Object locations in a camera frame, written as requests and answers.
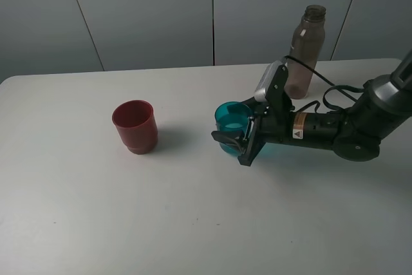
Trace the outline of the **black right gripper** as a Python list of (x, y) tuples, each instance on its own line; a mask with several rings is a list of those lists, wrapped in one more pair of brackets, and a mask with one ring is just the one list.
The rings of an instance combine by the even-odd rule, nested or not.
[(267, 107), (267, 99), (251, 97), (240, 102), (240, 113), (250, 117), (246, 133), (243, 130), (213, 131), (212, 138), (219, 143), (224, 152), (240, 155), (238, 161), (243, 166), (251, 166), (265, 144), (284, 144), (289, 146), (307, 146), (304, 139), (304, 123), (308, 113), (288, 112), (285, 122)]

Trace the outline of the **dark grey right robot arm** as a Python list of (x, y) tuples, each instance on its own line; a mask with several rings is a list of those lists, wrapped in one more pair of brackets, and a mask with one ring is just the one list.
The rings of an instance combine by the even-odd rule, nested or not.
[(410, 54), (394, 72), (368, 80), (361, 88), (331, 84), (330, 91), (360, 97), (349, 108), (324, 99), (327, 113), (307, 112), (321, 105), (317, 100), (294, 109), (285, 92), (290, 59), (287, 55), (268, 65), (254, 96), (227, 107), (229, 113), (245, 117), (245, 129), (218, 128), (211, 133), (238, 154), (243, 166), (250, 166), (267, 143), (325, 149), (346, 160), (369, 161), (378, 157), (381, 141), (411, 117)]

